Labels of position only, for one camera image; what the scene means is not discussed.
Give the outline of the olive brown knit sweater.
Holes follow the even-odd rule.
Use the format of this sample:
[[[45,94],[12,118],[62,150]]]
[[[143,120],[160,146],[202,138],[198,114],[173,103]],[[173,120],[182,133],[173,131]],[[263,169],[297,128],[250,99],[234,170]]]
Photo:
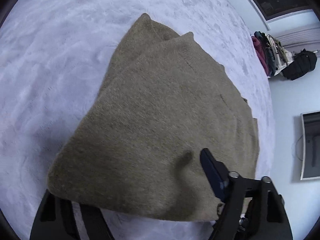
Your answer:
[[[258,125],[225,69],[195,41],[142,14],[117,46],[98,96],[48,173],[60,198],[171,221],[214,220],[200,164],[208,148],[254,178]]]

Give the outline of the stack of folded clothes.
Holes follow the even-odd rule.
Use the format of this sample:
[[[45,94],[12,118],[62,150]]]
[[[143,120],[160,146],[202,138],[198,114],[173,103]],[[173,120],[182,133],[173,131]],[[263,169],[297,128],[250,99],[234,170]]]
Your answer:
[[[278,75],[293,62],[292,53],[271,35],[256,31],[251,38],[267,77]]]

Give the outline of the black jacket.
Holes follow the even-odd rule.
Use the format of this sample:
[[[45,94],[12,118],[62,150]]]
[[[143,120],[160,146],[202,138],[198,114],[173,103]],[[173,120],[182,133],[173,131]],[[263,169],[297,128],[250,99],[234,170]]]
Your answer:
[[[316,68],[317,56],[312,51],[303,49],[293,58],[294,61],[281,71],[288,80],[296,80]]]

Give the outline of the grey pleated curtain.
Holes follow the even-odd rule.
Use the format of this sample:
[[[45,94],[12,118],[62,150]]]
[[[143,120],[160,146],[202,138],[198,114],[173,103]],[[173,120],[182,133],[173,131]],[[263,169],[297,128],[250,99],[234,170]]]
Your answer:
[[[310,25],[285,31],[275,36],[284,47],[296,47],[319,43],[319,25]]]

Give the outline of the lavender fluffy bed blanket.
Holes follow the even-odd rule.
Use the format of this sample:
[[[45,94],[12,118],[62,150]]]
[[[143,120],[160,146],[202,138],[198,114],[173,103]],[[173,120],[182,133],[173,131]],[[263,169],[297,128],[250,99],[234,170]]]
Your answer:
[[[225,67],[258,120],[258,177],[275,145],[271,92],[241,17],[247,0],[19,0],[1,27],[1,210],[28,239],[58,150],[91,107],[110,58],[143,13]]]

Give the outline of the wall mounted television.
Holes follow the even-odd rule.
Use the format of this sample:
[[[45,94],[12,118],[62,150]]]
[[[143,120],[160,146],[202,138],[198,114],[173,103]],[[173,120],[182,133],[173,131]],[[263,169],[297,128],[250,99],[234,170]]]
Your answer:
[[[319,111],[302,113],[303,159],[301,180],[319,179],[320,115]]]

